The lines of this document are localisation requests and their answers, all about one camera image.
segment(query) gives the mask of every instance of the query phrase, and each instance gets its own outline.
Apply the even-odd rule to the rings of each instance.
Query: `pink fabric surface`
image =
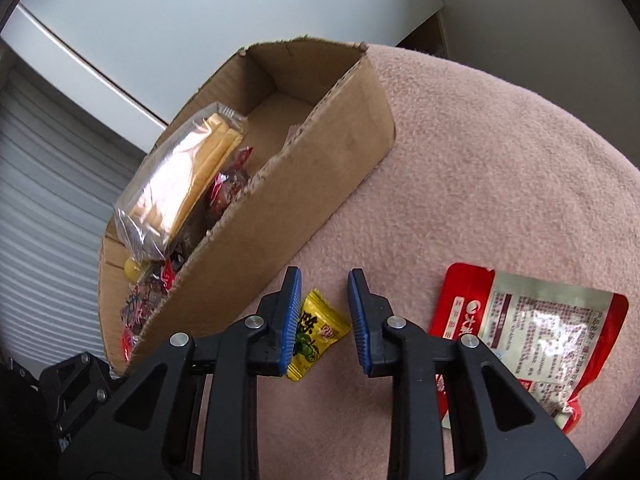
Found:
[[[290,262],[304,294],[317,287],[348,316],[347,272],[363,267],[372,292],[425,329],[456,261],[627,295],[620,338],[580,394],[584,416],[570,434],[591,463],[640,394],[640,173],[529,91],[406,50],[372,46],[370,56],[398,138]],[[386,478],[390,387],[363,375],[351,334],[300,382],[260,378],[262,478]]]

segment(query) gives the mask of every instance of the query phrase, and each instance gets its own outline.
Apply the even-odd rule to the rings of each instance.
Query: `yellow snack packet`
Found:
[[[305,298],[287,377],[299,381],[329,346],[349,333],[349,322],[331,308],[315,288]]]

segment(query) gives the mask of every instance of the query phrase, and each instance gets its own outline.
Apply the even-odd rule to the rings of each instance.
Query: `nutrition label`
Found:
[[[593,354],[612,294],[572,297],[566,285],[541,288],[538,280],[507,277],[501,283],[496,273],[478,337],[549,413],[561,412]]]

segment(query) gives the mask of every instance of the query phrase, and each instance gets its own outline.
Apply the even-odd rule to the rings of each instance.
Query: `red candy wrapper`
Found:
[[[627,310],[621,294],[457,263],[447,271],[430,333],[477,335],[568,433],[582,415],[577,395],[598,377]],[[445,384],[437,380],[448,428]]]
[[[122,330],[122,352],[129,361],[134,347],[138,343],[140,333],[174,286],[175,266],[181,260],[167,260],[161,267],[151,272],[141,283],[133,286],[127,302],[120,309],[120,317],[124,324]]]
[[[234,160],[214,177],[207,193],[209,228],[222,218],[226,208],[249,182],[249,176],[242,168],[253,150],[252,147],[238,150]]]

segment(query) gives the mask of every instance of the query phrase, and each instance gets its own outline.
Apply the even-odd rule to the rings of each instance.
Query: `plastic bag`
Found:
[[[171,262],[167,261],[161,266],[154,264],[154,270],[140,283],[136,283],[124,306],[120,309],[120,317],[133,335],[139,335],[148,319],[167,296],[173,279],[171,273],[167,277],[166,268],[171,269]]]
[[[238,150],[231,163],[214,177],[207,191],[206,218],[209,229],[222,218],[226,208],[249,182],[249,175],[243,167],[253,150],[252,147]]]
[[[191,210],[245,133],[245,117],[213,103],[142,162],[114,206],[118,237],[135,261],[164,260]]]
[[[567,433],[582,415],[577,395],[598,377],[627,310],[621,294],[458,263],[430,333],[477,335]],[[448,428],[446,378],[437,382]]]

